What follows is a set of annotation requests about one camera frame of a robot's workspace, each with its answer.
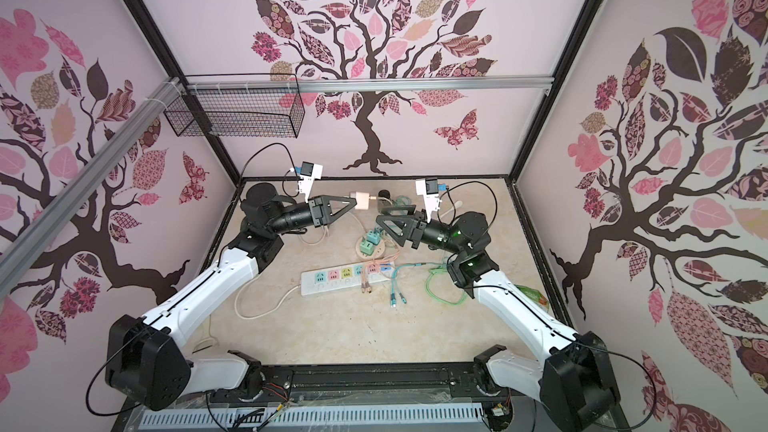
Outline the pink charger plug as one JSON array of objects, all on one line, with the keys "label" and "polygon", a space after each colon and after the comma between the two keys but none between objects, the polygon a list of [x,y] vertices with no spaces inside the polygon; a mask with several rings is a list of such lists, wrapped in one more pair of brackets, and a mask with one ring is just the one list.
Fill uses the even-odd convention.
[{"label": "pink charger plug", "polygon": [[375,200],[369,193],[355,192],[354,199],[356,201],[356,210],[369,210],[371,208],[371,202]]}]

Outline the teal charger plug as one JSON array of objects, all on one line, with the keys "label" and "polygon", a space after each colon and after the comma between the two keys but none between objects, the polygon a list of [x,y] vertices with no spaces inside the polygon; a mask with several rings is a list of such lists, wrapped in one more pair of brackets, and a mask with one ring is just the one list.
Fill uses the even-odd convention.
[{"label": "teal charger plug", "polygon": [[382,232],[379,229],[372,229],[366,233],[366,240],[374,245],[379,245],[382,241]]}]

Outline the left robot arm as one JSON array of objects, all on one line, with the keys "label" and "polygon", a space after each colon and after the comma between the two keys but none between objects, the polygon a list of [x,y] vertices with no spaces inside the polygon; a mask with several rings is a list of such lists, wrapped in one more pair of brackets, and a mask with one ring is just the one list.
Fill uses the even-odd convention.
[{"label": "left robot arm", "polygon": [[252,186],[240,202],[238,235],[211,267],[143,316],[125,315],[109,331],[104,379],[108,386],[153,411],[195,393],[230,390],[251,399],[262,389],[261,364],[238,351],[188,357],[192,333],[232,294],[274,261],[282,237],[323,228],[352,211],[352,197],[319,195],[297,202],[271,183]]}]

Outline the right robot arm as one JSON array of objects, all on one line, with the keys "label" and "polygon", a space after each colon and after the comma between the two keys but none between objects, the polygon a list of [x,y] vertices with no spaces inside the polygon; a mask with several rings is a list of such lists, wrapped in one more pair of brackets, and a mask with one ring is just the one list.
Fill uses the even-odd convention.
[{"label": "right robot arm", "polygon": [[492,353],[485,368],[495,385],[540,403],[561,431],[583,431],[619,404],[604,342],[545,312],[500,270],[486,251],[491,237],[484,214],[465,212],[445,224],[414,208],[404,215],[389,209],[376,222],[400,246],[447,252],[454,285],[494,312],[533,353],[532,359]]}]

